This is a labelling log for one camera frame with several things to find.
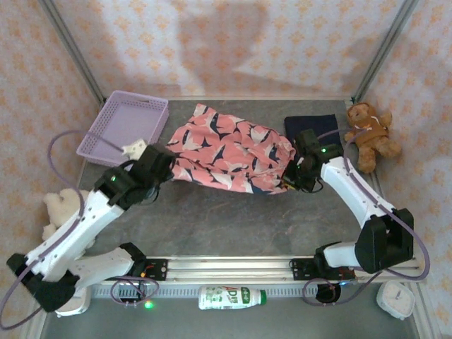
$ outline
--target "teddy bear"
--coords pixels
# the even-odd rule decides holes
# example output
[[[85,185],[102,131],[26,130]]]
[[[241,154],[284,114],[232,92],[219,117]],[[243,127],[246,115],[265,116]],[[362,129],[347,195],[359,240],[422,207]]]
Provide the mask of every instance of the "teddy bear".
[[[384,157],[395,157],[402,151],[401,146],[388,137],[388,128],[392,114],[377,115],[375,108],[366,102],[351,106],[347,110],[347,120],[354,131],[345,134],[345,141],[351,140],[360,129],[369,129],[359,135],[355,143],[359,150],[358,169],[363,173],[372,173],[376,166],[376,151]]]
[[[81,193],[83,200],[86,201],[90,192],[81,190]],[[42,240],[46,241],[80,208],[80,200],[73,189],[63,189],[59,194],[46,194],[42,201],[47,206],[50,221],[50,224],[44,226],[42,232]],[[86,249],[93,244],[94,240],[87,245]]]

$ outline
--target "plastic bottle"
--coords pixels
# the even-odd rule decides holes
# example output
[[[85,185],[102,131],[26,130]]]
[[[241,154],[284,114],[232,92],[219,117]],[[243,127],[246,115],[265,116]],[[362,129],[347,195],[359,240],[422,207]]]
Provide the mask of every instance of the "plastic bottle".
[[[245,309],[266,302],[266,291],[245,286],[204,286],[199,290],[200,309]]]

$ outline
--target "patterned wallpaper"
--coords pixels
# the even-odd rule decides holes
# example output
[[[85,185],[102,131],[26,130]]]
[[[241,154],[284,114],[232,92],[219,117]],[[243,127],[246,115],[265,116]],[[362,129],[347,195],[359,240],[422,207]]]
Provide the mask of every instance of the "patterned wallpaper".
[[[452,335],[452,7],[421,0],[374,81],[368,101],[393,113],[403,156],[384,160],[386,195],[409,208],[432,260],[427,287],[442,332]]]
[[[104,95],[354,94],[403,0],[56,0]]]
[[[97,103],[36,0],[0,3],[0,295],[14,276],[6,266],[14,252],[27,253],[49,223],[42,196],[63,188],[46,161],[50,138],[69,128],[87,129]],[[80,138],[67,137],[54,150],[57,167],[76,179]],[[23,319],[32,301],[17,289],[3,321]],[[19,331],[0,333],[18,338]]]

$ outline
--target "dark blue towel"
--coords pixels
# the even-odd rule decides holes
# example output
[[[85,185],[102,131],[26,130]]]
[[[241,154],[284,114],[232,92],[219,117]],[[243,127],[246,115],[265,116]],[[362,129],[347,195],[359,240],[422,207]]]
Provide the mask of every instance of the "dark blue towel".
[[[331,115],[316,115],[316,116],[300,116],[300,117],[286,117],[284,119],[285,136],[294,145],[295,136],[305,129],[313,129],[316,136],[323,133],[338,129],[338,121],[334,114]],[[330,145],[335,143],[342,148],[340,143],[339,133],[331,134],[322,138],[321,145]]]

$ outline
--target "white clock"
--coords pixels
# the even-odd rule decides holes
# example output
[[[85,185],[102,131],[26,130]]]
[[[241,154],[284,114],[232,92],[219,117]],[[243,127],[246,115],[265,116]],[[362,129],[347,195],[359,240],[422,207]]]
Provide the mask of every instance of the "white clock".
[[[415,295],[399,282],[388,281],[380,287],[376,302],[391,316],[403,320],[415,308]]]

